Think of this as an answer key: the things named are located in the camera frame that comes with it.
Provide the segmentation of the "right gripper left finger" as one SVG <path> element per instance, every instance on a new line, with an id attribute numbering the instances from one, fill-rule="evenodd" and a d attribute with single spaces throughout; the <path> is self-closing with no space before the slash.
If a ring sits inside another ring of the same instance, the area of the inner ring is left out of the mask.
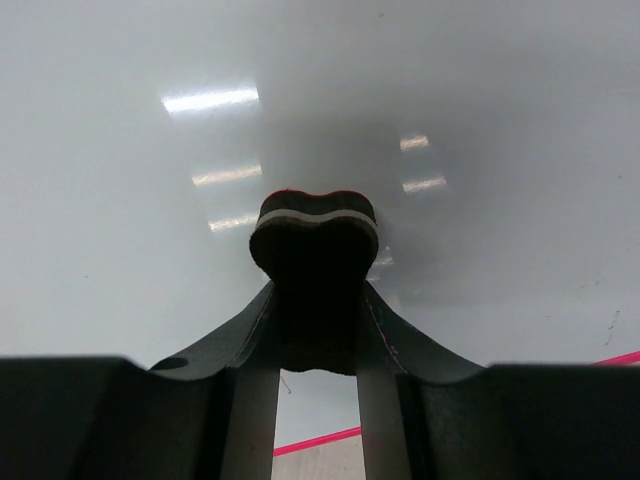
<path id="1" fill-rule="evenodd" d="M 269 282 L 237 315 L 151 367 L 207 384 L 198 479 L 269 479 L 279 389 L 276 294 Z"/>

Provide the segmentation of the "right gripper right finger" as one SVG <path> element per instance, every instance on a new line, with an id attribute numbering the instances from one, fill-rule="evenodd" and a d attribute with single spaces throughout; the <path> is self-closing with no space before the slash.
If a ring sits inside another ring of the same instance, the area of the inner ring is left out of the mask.
<path id="1" fill-rule="evenodd" d="M 424 386 L 450 385 L 482 367 L 398 315 L 365 283 L 356 334 L 356 377 L 368 479 L 434 479 Z"/>

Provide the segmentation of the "black felt eraser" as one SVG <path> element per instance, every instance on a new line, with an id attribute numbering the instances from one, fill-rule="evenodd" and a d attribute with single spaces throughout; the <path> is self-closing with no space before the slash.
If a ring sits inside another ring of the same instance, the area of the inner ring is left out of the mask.
<path id="1" fill-rule="evenodd" d="M 371 202 L 348 190 L 276 191 L 261 204 L 249 250 L 275 288 L 283 369 L 354 375 L 357 316 L 379 252 Z"/>

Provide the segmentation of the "pink framed whiteboard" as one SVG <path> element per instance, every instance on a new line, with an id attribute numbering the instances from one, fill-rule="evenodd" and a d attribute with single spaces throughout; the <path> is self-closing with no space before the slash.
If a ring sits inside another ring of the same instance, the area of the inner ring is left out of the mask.
<path id="1" fill-rule="evenodd" d="M 372 281 L 479 363 L 637 350 L 638 3 L 2 3 L 3 356 L 213 330 L 280 188 L 369 196 Z"/>

